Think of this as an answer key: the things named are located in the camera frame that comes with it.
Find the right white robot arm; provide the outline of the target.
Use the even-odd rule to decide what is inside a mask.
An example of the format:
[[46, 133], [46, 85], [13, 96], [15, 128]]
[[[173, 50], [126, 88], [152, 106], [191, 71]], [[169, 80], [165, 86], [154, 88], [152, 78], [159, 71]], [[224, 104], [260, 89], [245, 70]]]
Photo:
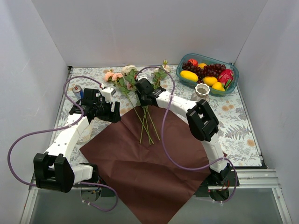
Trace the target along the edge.
[[[175, 96], [174, 91], [168, 92], [162, 87], [155, 89], [145, 77], [137, 79], [135, 87], [142, 106], [152, 105], [166, 110], [161, 127], [161, 141], [168, 159], [183, 170], [199, 171], [209, 168], [212, 182], [216, 185], [220, 186], [227, 182], [228, 174], [233, 165], [228, 161], [221, 149], [218, 136], [219, 121], [209, 103], [203, 99], [196, 102]], [[164, 126], [169, 111], [187, 119], [190, 132], [194, 138], [201, 141], [209, 164], [199, 168], [186, 168], [177, 164], [170, 157], [164, 142]]]

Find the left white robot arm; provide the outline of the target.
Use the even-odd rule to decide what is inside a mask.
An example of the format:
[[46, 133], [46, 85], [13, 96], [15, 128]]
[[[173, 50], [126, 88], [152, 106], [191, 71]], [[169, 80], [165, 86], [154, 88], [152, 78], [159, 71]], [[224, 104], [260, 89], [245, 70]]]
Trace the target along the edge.
[[85, 182], [90, 187], [99, 183], [97, 165], [80, 163], [71, 166], [69, 161], [77, 141], [92, 120], [110, 123], [121, 120], [120, 103], [112, 101], [114, 94], [115, 89], [111, 87], [84, 89], [83, 98], [69, 112], [66, 128], [43, 154], [37, 153], [33, 159], [38, 188], [67, 193], [79, 182]]

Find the rose bud stem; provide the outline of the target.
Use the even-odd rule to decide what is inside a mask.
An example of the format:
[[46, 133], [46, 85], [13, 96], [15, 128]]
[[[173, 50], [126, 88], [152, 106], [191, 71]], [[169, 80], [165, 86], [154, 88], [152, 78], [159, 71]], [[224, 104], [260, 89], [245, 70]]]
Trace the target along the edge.
[[[156, 70], [153, 72], [153, 82], [154, 82], [153, 87], [154, 87], [155, 89], [156, 89], [158, 86], [161, 85], [161, 80], [164, 79], [164, 78], [166, 78], [166, 76], [167, 76], [167, 72], [168, 72], [168, 73], [171, 72], [171, 69], [170, 69], [170, 67], [169, 67], [169, 65], [168, 65], [168, 61], [167, 61], [167, 59], [165, 59], [165, 60], [163, 61], [163, 64], [162, 64], [161, 67], [162, 67], [163, 69], [159, 68], [159, 69], [156, 69]], [[154, 128], [155, 134], [156, 134], [158, 140], [160, 140], [160, 137], [159, 137], [159, 134], [158, 134], [158, 132], [157, 132], [156, 126], [155, 126], [154, 121], [153, 121], [153, 119], [152, 119], [152, 117], [151, 117], [151, 115], [150, 115], [149, 107], [148, 107], [148, 106], [142, 106], [142, 108], [147, 109], [147, 119], [149, 119], [149, 121], [151, 122], [152, 127]]]

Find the pink rose stem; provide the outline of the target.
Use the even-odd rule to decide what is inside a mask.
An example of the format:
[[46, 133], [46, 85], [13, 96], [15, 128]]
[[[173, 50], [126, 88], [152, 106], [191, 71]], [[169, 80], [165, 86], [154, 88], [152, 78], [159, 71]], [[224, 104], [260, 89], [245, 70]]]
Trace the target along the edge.
[[141, 133], [140, 133], [140, 143], [142, 142], [142, 135], [143, 133], [145, 132], [147, 134], [147, 137], [148, 137], [148, 140], [149, 140], [149, 144], [153, 144], [153, 140], [150, 136], [150, 132], [149, 132], [149, 126], [148, 126], [148, 122], [147, 122], [147, 109], [144, 109], [142, 108], [142, 111], [143, 111], [143, 114], [142, 114], [142, 117], [139, 115], [137, 109], [136, 109], [136, 106], [137, 106], [137, 103], [138, 101], [136, 101], [136, 103], [134, 104], [132, 99], [131, 99], [131, 96], [130, 96], [130, 93], [133, 93], [134, 90], [135, 90], [135, 87], [133, 86], [133, 83], [132, 82], [126, 82], [126, 88], [128, 90], [128, 93], [126, 94], [127, 96], [127, 99], [129, 100], [134, 112], [136, 113], [137, 115], [137, 118], [138, 120], [140, 121], [141, 123]]

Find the peach rose stem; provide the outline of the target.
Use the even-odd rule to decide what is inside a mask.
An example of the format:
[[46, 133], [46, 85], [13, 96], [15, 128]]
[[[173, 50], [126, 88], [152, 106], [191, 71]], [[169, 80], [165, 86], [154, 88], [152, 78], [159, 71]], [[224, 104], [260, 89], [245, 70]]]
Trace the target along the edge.
[[112, 82], [114, 86], [117, 87], [121, 91], [121, 93], [123, 93], [125, 96], [128, 93], [124, 75], [122, 73], [120, 72], [114, 73], [112, 70], [110, 70], [105, 74], [104, 80], [106, 82]]

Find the dark red wrapping paper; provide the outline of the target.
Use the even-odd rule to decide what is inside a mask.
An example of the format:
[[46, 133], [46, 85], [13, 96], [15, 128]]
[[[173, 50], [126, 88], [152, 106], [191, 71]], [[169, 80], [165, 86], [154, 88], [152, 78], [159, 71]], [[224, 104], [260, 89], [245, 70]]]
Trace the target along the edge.
[[[100, 169], [115, 168], [120, 163], [160, 164], [175, 168], [166, 156], [161, 141], [161, 127], [165, 109], [150, 107], [149, 112], [156, 126], [160, 140], [154, 128], [150, 126], [150, 135], [154, 144], [149, 144], [146, 133], [139, 143], [141, 124], [133, 110], [125, 113], [121, 121], [110, 124], [80, 151], [89, 163]], [[206, 152], [190, 132], [189, 126], [173, 112], [168, 112], [164, 126], [164, 142], [170, 157], [186, 168], [199, 168], [208, 164]], [[185, 203], [167, 203], [162, 200], [149, 203], [144, 200], [137, 203], [125, 203], [143, 224], [166, 224]]]

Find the white rose stem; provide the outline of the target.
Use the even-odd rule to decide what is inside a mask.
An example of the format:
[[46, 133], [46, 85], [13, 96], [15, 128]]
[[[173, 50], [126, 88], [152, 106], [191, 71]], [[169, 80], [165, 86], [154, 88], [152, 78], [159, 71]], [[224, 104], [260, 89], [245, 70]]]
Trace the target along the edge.
[[[136, 83], [135, 76], [137, 73], [138, 73], [138, 70], [134, 65], [127, 65], [122, 69], [122, 74], [124, 75], [124, 79], [128, 82], [132, 82], [134, 87], [135, 87], [135, 83]], [[140, 104], [139, 98], [137, 96], [137, 93], [136, 93], [136, 87], [134, 90], [134, 94], [136, 96], [136, 100], [138, 101], [137, 106], [142, 107]]]

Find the cream ribbon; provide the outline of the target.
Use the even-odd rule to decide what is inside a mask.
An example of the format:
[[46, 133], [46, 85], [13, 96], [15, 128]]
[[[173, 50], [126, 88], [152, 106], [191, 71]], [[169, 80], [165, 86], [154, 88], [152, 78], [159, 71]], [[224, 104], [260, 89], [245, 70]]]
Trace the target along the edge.
[[78, 143], [88, 142], [98, 133], [98, 122], [92, 121], [91, 124], [83, 131], [83, 133], [79, 137]]

